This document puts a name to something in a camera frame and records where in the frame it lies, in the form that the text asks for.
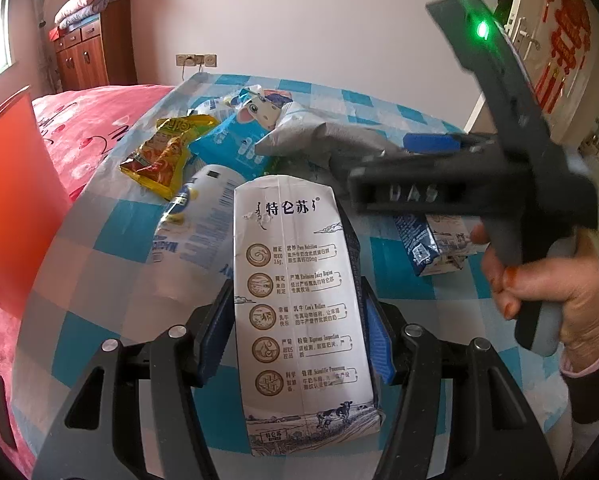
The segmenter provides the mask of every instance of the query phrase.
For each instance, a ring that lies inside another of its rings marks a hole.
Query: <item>table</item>
[[[99,167],[68,213],[38,273],[22,320],[12,395],[20,430],[35,454],[70,387],[103,340],[120,338],[125,344],[151,340],[190,314],[189,309],[182,311],[180,306],[151,295],[146,259],[164,202],[122,174],[119,163],[153,134],[157,119],[185,115],[188,108],[209,97],[254,84],[290,91],[302,105],[344,123],[366,124],[400,145],[407,132],[458,131],[411,108],[291,80],[199,73],[167,94]],[[324,177],[306,163],[297,162],[291,168],[303,178],[320,181]],[[351,214],[351,222],[361,245],[362,274],[378,298],[397,305],[409,322],[421,323],[438,338],[460,343],[476,336],[490,339],[540,424],[549,430],[567,403],[558,357],[542,359],[516,344],[515,324],[497,313],[479,269],[482,253],[471,256],[464,270],[417,278],[392,218]],[[442,389],[442,407],[447,408],[451,401],[451,388],[447,383]],[[221,478],[299,478],[310,461],[315,480],[332,475],[365,480],[372,478],[387,440],[398,395],[399,387],[382,387],[379,396],[387,421],[378,434],[317,452],[254,458],[244,427],[232,334],[217,375],[208,386],[195,391],[195,402]],[[146,406],[147,396],[141,397]],[[443,470],[449,416],[448,410],[439,411],[430,472]],[[150,445],[155,442],[150,416],[143,416],[142,428],[148,468],[158,473],[159,460]]]

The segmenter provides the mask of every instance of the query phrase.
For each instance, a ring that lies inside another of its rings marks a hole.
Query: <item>dark sleeve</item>
[[[599,420],[599,369],[584,377],[571,378],[562,374],[571,397],[573,420],[590,424]]]

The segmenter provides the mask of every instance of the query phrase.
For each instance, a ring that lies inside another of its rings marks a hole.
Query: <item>human hand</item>
[[[489,242],[482,224],[473,229],[471,240]],[[504,267],[490,245],[482,259],[482,272],[506,319],[519,314],[522,300],[564,303],[559,336],[574,372],[599,358],[599,256],[586,230],[577,233],[574,257],[545,258],[518,267]]]

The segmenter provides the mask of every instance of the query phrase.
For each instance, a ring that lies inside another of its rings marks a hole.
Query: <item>cartoon cow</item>
[[[317,413],[317,427],[318,428],[328,428],[333,422],[332,417],[339,417],[344,422],[348,422],[348,415],[351,411],[352,400],[347,400],[345,402],[341,402],[339,408],[333,408],[332,410],[325,410],[324,412]]]
[[[253,121],[260,123],[267,132],[270,132],[275,127],[277,120],[280,118],[282,110],[276,107],[268,99],[264,99],[261,95],[255,94],[240,111],[238,111],[238,123],[246,124]]]

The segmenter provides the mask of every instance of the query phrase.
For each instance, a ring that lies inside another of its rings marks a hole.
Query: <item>green led light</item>
[[[478,26],[477,26],[477,35],[482,38],[483,40],[487,40],[488,39],[488,34],[489,34],[490,30],[488,28],[488,23],[486,22],[481,22]]]

